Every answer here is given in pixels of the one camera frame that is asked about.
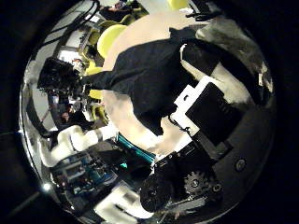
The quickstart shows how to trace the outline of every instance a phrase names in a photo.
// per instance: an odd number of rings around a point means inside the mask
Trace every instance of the cable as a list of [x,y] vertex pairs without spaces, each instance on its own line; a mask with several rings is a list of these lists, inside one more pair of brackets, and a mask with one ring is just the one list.
[[47,46],[47,45],[49,45],[49,44],[51,44],[51,43],[54,43],[55,41],[57,41],[57,40],[59,40],[59,39],[61,39],[61,38],[63,38],[63,37],[66,37],[67,35],[70,35],[71,33],[73,33],[74,31],[76,31],[80,26],[82,26],[82,25],[84,25],[86,22],[88,22],[88,21],[90,21],[91,19],[92,19],[92,17],[96,14],[96,12],[100,9],[100,4],[98,3],[98,1],[96,1],[96,0],[93,0],[94,1],[94,3],[96,4],[96,9],[95,9],[95,11],[94,11],[94,13],[86,20],[86,21],[84,21],[83,23],[80,23],[79,25],[77,25],[74,29],[72,29],[72,30],[70,30],[70,31],[68,31],[68,32],[66,32],[66,33],[64,33],[63,35],[61,35],[61,36],[59,36],[59,37],[57,37],[57,38],[54,38],[54,39],[52,39],[52,40],[49,40],[49,41],[47,41],[47,42],[45,42],[45,43],[43,43],[42,45],[40,45],[40,49],[42,48],[42,47],[45,47],[45,46]]
[[68,27],[68,26],[74,24],[75,22],[81,22],[81,21],[83,21],[83,19],[87,16],[87,14],[93,9],[94,4],[95,4],[95,3],[93,2],[92,6],[91,6],[86,12],[84,12],[81,16],[79,16],[78,18],[76,18],[74,21],[72,21],[71,23],[69,23],[69,24],[67,24],[67,25],[64,25],[64,26],[62,26],[62,27],[60,27],[60,28],[57,28],[57,29],[55,29],[55,30],[52,30],[51,32],[49,32],[49,34],[53,34],[53,33],[56,33],[56,32],[58,32],[58,31],[60,31],[60,30],[63,30],[64,28],[66,28],[66,27]]

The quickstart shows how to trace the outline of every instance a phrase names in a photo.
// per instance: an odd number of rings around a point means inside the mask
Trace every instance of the table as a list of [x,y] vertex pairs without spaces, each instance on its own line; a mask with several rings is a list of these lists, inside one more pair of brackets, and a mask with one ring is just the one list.
[[[168,11],[149,14],[129,25],[115,40],[103,65],[103,71],[110,71],[122,51],[139,44],[170,37],[169,28],[182,29],[199,24],[194,18],[186,18],[184,12]],[[178,146],[186,133],[163,118],[164,135],[156,136],[145,128],[133,113],[131,99],[114,91],[103,91],[106,112],[121,134],[138,147],[155,154],[166,155]]]

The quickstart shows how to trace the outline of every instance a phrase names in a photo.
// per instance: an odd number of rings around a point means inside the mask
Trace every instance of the bolt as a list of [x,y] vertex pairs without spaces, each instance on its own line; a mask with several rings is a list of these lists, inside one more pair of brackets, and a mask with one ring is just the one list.
[[192,183],[191,183],[191,186],[192,186],[193,188],[198,187],[198,185],[199,185],[199,181],[198,181],[197,179],[194,179],[194,180],[192,181]]
[[149,191],[149,196],[150,196],[150,197],[156,196],[156,194],[157,194],[157,191],[156,191],[155,189],[151,189],[151,190]]
[[214,192],[219,192],[221,190],[221,185],[220,184],[217,184],[213,187],[213,191]]
[[238,172],[242,172],[246,167],[246,161],[244,159],[240,159],[235,163],[235,169]]

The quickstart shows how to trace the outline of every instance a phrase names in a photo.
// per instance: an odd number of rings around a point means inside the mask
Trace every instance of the yellow chair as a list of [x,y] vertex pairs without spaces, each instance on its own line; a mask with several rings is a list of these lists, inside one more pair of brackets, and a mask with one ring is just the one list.
[[168,4],[172,10],[180,10],[188,7],[188,0],[168,0]]
[[114,40],[126,27],[127,26],[120,24],[112,25],[106,28],[106,30],[101,34],[99,40],[97,41],[97,51],[103,58],[107,57]]
[[85,73],[87,76],[102,72],[102,67],[97,67],[94,61],[89,61],[89,66],[86,68]]
[[[102,91],[99,90],[90,90],[90,97],[96,100],[103,101]],[[108,124],[108,119],[105,114],[105,108],[101,106],[93,106],[93,118],[94,119],[101,119],[105,124]]]

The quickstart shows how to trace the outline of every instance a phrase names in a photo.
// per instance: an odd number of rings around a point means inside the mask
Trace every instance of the gear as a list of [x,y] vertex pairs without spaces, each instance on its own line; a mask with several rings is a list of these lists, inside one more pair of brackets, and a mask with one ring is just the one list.
[[203,191],[209,188],[208,179],[204,173],[191,172],[184,178],[185,189],[188,194],[201,194]]

